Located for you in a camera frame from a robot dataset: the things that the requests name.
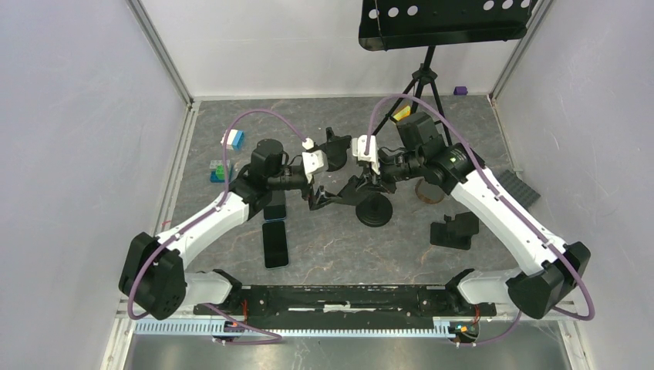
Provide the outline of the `black round-base phone stand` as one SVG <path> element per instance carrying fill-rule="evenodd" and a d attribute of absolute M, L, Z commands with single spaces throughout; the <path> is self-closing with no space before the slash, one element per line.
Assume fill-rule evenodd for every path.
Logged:
<path fill-rule="evenodd" d="M 325 153 L 328 172 L 335 172 L 342 169 L 348 161 L 348 149 L 352 144 L 350 135 L 338 136 L 332 127 L 325 128 L 326 140 L 319 147 Z"/>

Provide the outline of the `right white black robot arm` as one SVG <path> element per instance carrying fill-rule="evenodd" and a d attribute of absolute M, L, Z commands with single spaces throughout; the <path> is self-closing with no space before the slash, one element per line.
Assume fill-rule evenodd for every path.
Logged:
<path fill-rule="evenodd" d="M 396 129 L 403 148 L 394 156 L 382 153 L 372 133 L 352 141 L 352 155 L 366 168 L 369 186 L 391 192 L 395 183 L 415 177 L 438 186 L 481 221 L 517 262 L 513 271 L 465 273 L 445 294 L 451 312 L 464 315 L 479 303 L 509 303 L 534 319 L 550 311 L 578 320 L 594 318 L 582 282 L 591 254 L 582 242 L 568 243 L 539 223 L 469 145 L 447 145 L 427 114 L 401 119 Z"/>

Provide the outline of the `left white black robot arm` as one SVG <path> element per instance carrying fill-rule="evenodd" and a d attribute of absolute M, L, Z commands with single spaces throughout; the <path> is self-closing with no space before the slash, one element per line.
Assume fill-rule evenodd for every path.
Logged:
<path fill-rule="evenodd" d="M 306 140 L 302 145 L 301 165 L 286 166 L 278 141 L 260 141 L 247 173 L 236 176 L 203 210 L 161 234 L 136 235 L 118 284 L 127 297 L 129 318 L 151 315 L 164 320 L 180 308 L 199 304 L 214 304 L 224 314 L 235 313 L 241 307 L 242 293 L 230 275 L 185 270 L 201 251 L 269 205 L 274 191 L 300 190 L 304 199 L 312 198 L 313 176 L 328 170 L 329 155 L 325 144 L 316 146 Z"/>

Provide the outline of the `black square-base phone holder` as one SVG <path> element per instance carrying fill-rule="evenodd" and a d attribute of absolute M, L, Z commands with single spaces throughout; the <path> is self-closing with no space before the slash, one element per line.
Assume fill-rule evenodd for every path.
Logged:
<path fill-rule="evenodd" d="M 442 222 L 430 225 L 430 244 L 461 251 L 471 248 L 472 236 L 479 233 L 480 221 L 473 212 L 445 215 Z"/>

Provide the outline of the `black music stand tripod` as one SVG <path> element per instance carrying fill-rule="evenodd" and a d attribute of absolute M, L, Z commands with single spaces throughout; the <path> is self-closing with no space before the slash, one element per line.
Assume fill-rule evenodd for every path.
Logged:
<path fill-rule="evenodd" d="M 420 98 L 423 88 L 430 86 L 436 96 L 437 74 L 430 66 L 437 46 L 521 39 L 536 4 L 511 0 L 363 0 L 359 45 L 370 52 L 426 47 L 423 63 L 403 92 L 414 90 L 414 96 Z"/>

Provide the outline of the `blue-edged black smartphone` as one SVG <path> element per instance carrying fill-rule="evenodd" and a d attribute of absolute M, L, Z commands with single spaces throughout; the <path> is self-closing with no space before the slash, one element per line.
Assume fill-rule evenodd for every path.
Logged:
<path fill-rule="evenodd" d="M 265 222 L 284 220 L 287 217 L 287 208 L 284 203 L 269 204 L 263 209 Z"/>

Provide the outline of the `orange yellow block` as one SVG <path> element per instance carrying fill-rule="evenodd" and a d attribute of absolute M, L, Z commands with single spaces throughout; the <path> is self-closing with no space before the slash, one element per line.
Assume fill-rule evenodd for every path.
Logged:
<path fill-rule="evenodd" d="M 399 122 L 402 119 L 407 118 L 411 114 L 411 106 L 404 106 L 402 109 L 399 109 L 392 116 L 394 122 Z"/>

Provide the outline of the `white and blue blocks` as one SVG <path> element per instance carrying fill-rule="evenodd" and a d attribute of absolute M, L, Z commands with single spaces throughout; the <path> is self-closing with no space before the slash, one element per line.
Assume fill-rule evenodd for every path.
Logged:
<path fill-rule="evenodd" d="M 239 129 L 230 129 L 221 138 L 221 145 L 228 150 L 239 151 L 244 142 L 244 132 Z"/>

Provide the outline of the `green white blue blocks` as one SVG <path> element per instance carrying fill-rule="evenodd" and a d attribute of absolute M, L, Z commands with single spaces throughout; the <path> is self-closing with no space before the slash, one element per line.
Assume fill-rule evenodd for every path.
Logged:
<path fill-rule="evenodd" d="M 230 160 L 226 161 L 226 165 L 224 165 L 221 160 L 212 160 L 210 162 L 209 170 L 209 181 L 211 183 L 224 183 L 225 180 L 231 181 L 233 165 Z"/>

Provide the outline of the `purple block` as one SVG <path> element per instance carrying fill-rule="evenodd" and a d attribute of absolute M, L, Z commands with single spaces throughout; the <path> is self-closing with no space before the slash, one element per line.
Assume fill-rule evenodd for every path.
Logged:
<path fill-rule="evenodd" d="M 466 96 L 468 94 L 468 89 L 466 86 L 455 86 L 453 89 L 453 94 L 455 96 Z"/>

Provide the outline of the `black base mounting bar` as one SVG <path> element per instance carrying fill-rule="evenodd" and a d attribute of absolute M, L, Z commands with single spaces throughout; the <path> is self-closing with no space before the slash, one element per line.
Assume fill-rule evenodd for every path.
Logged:
<path fill-rule="evenodd" d="M 228 295 L 223 312 L 260 329 L 428 329 L 433 319 L 493 317 L 441 285 L 251 285 Z"/>

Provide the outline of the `grey studded baseplate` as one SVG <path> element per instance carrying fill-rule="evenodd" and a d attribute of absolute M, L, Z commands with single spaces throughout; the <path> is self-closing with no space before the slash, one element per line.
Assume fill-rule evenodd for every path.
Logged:
<path fill-rule="evenodd" d="M 505 170 L 497 177 L 497 180 L 525 210 L 528 210 L 541 198 L 541 195 L 521 180 L 515 172 Z"/>

